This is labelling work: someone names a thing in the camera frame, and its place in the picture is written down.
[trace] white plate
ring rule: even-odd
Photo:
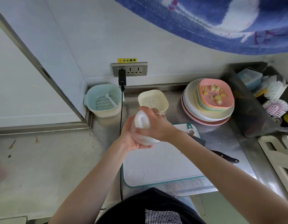
[[[160,90],[149,90],[139,94],[138,102],[140,106],[157,108],[160,112],[168,109],[169,103],[164,93]]]
[[[185,98],[186,98],[187,105],[190,107],[191,111],[193,111],[196,115],[204,119],[215,120],[215,121],[223,120],[231,116],[234,110],[234,105],[224,112],[206,112],[198,108],[197,103],[196,103],[196,98],[195,98],[195,89],[197,88],[197,86],[202,80],[203,79],[196,79],[186,87]]]

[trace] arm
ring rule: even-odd
[[[200,145],[178,130],[157,109],[141,107],[148,115],[151,128],[137,129],[137,133],[166,141],[181,151],[213,183],[218,191],[249,222],[288,223],[288,202],[265,185]]]
[[[74,191],[61,204],[49,224],[94,223],[129,151],[146,148],[131,139],[130,117],[124,124],[121,136],[117,139],[100,162],[81,181]]]

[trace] person's left hand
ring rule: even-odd
[[[129,151],[139,149],[139,148],[152,148],[153,145],[149,145],[149,146],[142,145],[142,144],[139,144],[138,142],[135,142],[131,138],[131,124],[134,119],[135,119],[135,115],[127,119],[127,121],[122,127],[119,140],[121,141],[121,143],[123,143],[127,147]]]

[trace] white cutting board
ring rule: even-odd
[[[175,127],[200,138],[192,124],[178,124]],[[202,172],[167,142],[159,142],[150,149],[133,150],[123,162],[123,178],[130,187],[201,176],[204,176]]]

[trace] black shirt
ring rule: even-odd
[[[192,208],[157,188],[121,201],[96,223],[206,224]]]

